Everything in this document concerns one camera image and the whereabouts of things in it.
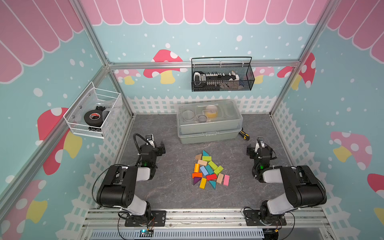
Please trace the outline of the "pink block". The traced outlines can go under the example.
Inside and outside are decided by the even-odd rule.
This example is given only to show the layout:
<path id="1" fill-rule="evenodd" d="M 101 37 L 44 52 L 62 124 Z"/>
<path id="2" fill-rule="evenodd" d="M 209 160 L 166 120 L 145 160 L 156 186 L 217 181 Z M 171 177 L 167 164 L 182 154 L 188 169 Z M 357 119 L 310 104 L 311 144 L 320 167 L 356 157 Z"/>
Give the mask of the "pink block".
<path id="1" fill-rule="evenodd" d="M 228 186 L 230 181 L 230 176 L 229 175 L 224 175 L 224 180 L 223 180 L 223 185 Z"/>

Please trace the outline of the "tan rectangular block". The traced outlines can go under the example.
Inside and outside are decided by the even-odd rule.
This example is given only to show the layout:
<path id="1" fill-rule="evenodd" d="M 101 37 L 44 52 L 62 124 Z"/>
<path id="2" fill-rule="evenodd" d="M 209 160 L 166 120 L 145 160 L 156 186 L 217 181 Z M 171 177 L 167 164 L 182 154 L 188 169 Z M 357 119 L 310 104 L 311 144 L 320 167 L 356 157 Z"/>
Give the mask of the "tan rectangular block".
<path id="1" fill-rule="evenodd" d="M 203 161 L 203 160 L 198 160 L 198 164 L 199 164 L 200 166 L 207 166 L 207 165 L 208 165 L 208 162 Z"/>

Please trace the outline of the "teal rectangular block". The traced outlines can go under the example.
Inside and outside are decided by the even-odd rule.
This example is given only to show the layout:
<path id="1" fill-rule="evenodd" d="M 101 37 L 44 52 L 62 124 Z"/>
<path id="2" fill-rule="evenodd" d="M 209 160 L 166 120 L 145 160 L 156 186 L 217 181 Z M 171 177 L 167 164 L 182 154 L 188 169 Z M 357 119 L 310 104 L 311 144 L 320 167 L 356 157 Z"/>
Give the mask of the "teal rectangular block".
<path id="1" fill-rule="evenodd" d="M 212 169 L 209 165 L 205 166 L 205 168 L 206 168 L 206 170 L 207 170 L 207 172 L 208 172 L 209 175 L 214 174 L 213 169 Z"/>

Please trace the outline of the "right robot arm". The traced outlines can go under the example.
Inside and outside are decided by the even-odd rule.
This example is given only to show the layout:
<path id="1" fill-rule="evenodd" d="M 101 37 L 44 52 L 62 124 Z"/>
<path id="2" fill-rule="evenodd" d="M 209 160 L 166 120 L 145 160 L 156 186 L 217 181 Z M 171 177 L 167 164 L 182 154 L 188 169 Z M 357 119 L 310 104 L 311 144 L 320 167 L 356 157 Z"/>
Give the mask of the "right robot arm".
<path id="1" fill-rule="evenodd" d="M 327 202 L 327 193 L 322 182 L 308 166 L 271 166 L 275 160 L 274 150 L 262 142 L 255 147 L 247 146 L 247 156 L 254 160 L 252 175 L 260 183 L 282 184 L 284 193 L 263 201 L 259 210 L 244 208 L 249 225 L 285 225 L 285 213 L 304 207 L 316 207 Z"/>

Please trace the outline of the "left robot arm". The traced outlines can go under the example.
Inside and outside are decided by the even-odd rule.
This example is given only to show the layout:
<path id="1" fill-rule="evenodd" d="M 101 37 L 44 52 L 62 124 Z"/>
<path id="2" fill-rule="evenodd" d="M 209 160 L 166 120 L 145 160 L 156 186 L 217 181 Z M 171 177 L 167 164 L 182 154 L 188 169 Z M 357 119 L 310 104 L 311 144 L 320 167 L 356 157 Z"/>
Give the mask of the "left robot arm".
<path id="1" fill-rule="evenodd" d="M 135 190 L 137 182 L 154 178 L 157 157 L 166 153 L 165 145 L 157 145 L 152 134 L 145 137 L 133 134 L 133 139 L 138 150 L 135 165 L 114 164 L 104 170 L 100 174 L 104 179 L 92 198 L 100 207 L 119 209 L 120 218 L 125 220 L 127 227 L 156 225 L 166 212 L 153 212 L 150 203 L 137 197 Z"/>

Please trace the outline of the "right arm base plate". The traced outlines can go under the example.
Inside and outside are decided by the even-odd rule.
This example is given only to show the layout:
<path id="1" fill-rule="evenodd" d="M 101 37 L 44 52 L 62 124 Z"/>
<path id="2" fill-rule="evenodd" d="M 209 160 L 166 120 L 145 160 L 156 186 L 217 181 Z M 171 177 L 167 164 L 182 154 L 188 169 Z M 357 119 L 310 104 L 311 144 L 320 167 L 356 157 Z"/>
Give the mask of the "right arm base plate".
<path id="1" fill-rule="evenodd" d="M 243 215 L 247 226 L 283 227 L 287 225 L 284 215 L 271 215 L 269 212 L 244 208 Z"/>

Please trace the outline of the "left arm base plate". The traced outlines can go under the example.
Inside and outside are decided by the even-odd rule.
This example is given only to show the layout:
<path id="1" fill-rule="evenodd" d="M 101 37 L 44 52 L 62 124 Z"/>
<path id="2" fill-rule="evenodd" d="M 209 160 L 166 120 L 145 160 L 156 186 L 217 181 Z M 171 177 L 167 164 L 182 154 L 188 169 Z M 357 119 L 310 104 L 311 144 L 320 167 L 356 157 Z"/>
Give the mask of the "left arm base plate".
<path id="1" fill-rule="evenodd" d="M 125 227 L 164 227 L 166 216 L 166 211 L 151 211 L 146 212 L 143 216 L 129 216 L 125 220 Z"/>

